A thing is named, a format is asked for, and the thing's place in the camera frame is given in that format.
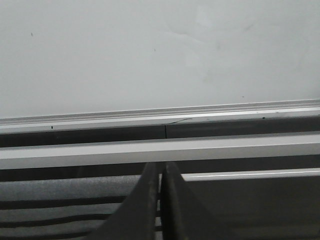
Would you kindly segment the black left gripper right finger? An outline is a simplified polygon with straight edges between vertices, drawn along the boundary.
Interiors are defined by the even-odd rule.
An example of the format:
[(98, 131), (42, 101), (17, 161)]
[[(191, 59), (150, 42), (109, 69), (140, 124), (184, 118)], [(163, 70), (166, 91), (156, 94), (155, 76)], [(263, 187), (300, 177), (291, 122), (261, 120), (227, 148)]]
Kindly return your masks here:
[(188, 187), (177, 165), (166, 163), (161, 178), (160, 212), (164, 240), (234, 240)]

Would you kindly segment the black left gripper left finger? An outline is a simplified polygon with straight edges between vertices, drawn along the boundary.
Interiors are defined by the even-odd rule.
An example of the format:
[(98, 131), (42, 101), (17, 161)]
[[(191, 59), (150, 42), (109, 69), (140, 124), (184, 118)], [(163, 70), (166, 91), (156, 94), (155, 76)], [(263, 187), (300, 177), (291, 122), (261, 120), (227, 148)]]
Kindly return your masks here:
[(147, 163), (138, 183), (120, 207), (88, 240), (153, 240), (158, 204), (159, 175), (155, 163)]

